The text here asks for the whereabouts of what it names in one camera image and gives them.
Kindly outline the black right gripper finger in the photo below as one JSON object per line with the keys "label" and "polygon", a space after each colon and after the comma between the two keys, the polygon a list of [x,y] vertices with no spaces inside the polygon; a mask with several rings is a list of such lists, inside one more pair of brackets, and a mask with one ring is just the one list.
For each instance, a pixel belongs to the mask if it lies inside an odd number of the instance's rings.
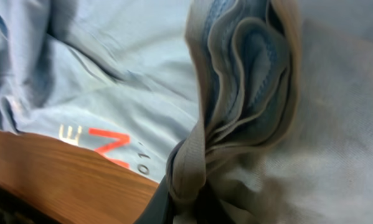
{"label": "black right gripper finger", "polygon": [[166,176],[134,224],[173,224],[174,204],[167,186]]}

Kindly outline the light blue printed t-shirt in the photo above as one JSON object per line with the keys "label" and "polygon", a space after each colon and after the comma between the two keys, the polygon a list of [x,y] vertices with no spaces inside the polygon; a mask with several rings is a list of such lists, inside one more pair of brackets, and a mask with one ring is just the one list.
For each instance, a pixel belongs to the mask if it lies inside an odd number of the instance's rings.
{"label": "light blue printed t-shirt", "polygon": [[373,223],[373,1],[0,1],[0,130],[166,176],[173,223]]}

